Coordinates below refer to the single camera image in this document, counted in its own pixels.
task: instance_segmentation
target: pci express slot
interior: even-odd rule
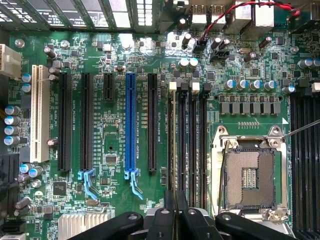
[[[189,205],[195,207],[197,183],[197,99],[190,95],[189,99]]]
[[[148,167],[149,173],[157,170],[158,93],[157,74],[148,74]]]
[[[93,167],[94,81],[90,73],[81,74],[80,171]]]
[[[103,99],[106,102],[114,102],[116,100],[116,82],[112,73],[103,75]]]
[[[58,170],[71,169],[72,81],[66,72],[59,74],[58,89]]]

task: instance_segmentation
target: small chip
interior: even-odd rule
[[[179,77],[181,76],[181,72],[178,71],[178,70],[174,70],[174,71],[173,71],[173,76],[174,76],[175,78],[179,78]]]
[[[214,79],[215,79],[215,72],[213,72],[213,71],[208,71],[208,72],[206,73],[206,79],[207,79],[207,80],[214,80]]]
[[[295,78],[300,78],[300,77],[301,77],[301,72],[300,72],[300,71],[294,71],[294,72],[293,72],[293,76],[294,76]]]
[[[259,76],[259,69],[258,68],[252,68],[251,75],[252,76]]]
[[[200,72],[199,72],[198,70],[195,70],[195,71],[193,71],[192,76],[193,76],[194,78],[199,78],[199,77],[200,77]]]
[[[53,182],[53,195],[67,195],[67,183],[65,181]]]
[[[278,53],[273,52],[271,55],[272,60],[278,60]]]

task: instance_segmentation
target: chip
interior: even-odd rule
[[[67,183],[65,181],[53,182],[53,195],[67,195]]]

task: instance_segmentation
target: white pci slot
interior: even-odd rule
[[[49,160],[50,81],[48,69],[32,65],[30,162]]]

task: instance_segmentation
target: short pci express slot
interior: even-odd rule
[[[136,168],[137,160],[137,83],[136,74],[127,73],[125,75],[125,165],[124,179],[130,180],[132,193],[141,200],[143,196],[136,190],[136,176],[139,170]]]
[[[81,74],[80,171],[93,167],[94,81],[90,73]]]
[[[158,93],[157,74],[148,74],[148,167],[149,173],[157,170]]]
[[[71,169],[72,81],[66,72],[59,74],[58,92],[58,170]]]

